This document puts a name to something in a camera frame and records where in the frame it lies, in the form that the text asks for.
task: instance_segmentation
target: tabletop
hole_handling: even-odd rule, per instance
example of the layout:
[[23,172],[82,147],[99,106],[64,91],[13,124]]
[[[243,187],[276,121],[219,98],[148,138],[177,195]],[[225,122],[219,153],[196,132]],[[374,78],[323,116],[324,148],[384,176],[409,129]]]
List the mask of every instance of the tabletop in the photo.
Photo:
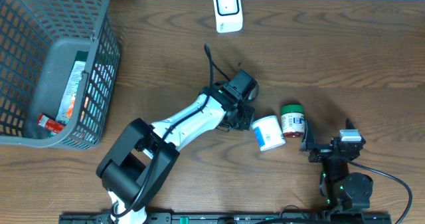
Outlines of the tabletop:
[[[205,43],[227,75],[243,69],[258,81],[257,118],[300,102],[320,142],[352,119],[367,141],[356,161],[404,180],[414,196],[405,223],[425,223],[425,1],[242,0],[242,9],[243,29],[218,34],[213,0],[111,0],[122,61],[103,140],[85,152],[0,146],[0,223],[109,209],[97,165],[132,120],[163,120],[194,102],[209,83]],[[300,141],[261,152],[252,132],[206,132],[181,151],[149,208],[324,206],[321,165],[298,151]],[[373,178],[370,210],[397,220],[403,186],[349,168]]]

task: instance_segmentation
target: gray basket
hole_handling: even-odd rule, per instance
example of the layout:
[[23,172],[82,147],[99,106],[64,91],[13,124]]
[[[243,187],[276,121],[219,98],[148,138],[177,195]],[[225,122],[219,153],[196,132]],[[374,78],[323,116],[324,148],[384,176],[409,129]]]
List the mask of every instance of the gray basket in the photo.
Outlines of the gray basket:
[[[109,0],[0,0],[0,144],[87,150],[100,143],[120,50]],[[77,51],[88,52],[74,110],[57,135],[55,118]]]

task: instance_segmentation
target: basket bottom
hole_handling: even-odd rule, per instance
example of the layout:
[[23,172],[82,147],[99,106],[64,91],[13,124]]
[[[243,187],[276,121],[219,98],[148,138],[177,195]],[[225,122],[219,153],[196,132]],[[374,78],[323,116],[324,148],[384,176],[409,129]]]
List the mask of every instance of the basket bottom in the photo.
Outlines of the basket bottom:
[[66,84],[68,83],[77,51],[88,52],[90,39],[63,38],[50,47],[33,99],[27,110],[23,125],[26,138],[48,138],[50,131],[37,124],[39,115],[46,114],[55,119],[58,114]]

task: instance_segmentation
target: jar with green lid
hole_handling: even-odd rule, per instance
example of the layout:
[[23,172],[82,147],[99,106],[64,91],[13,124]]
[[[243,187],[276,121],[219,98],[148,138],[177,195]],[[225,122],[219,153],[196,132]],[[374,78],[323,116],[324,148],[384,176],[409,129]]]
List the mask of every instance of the jar with green lid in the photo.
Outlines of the jar with green lid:
[[297,138],[304,135],[304,108],[299,104],[290,104],[280,109],[282,132],[287,138]]

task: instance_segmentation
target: red package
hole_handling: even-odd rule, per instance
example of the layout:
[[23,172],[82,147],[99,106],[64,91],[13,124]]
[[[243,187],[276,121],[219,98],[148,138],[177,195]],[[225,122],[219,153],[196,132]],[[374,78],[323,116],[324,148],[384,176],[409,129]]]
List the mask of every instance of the red package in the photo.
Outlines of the red package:
[[40,114],[39,116],[39,126],[58,134],[65,128],[65,125],[54,121],[53,119],[45,116],[44,114]]

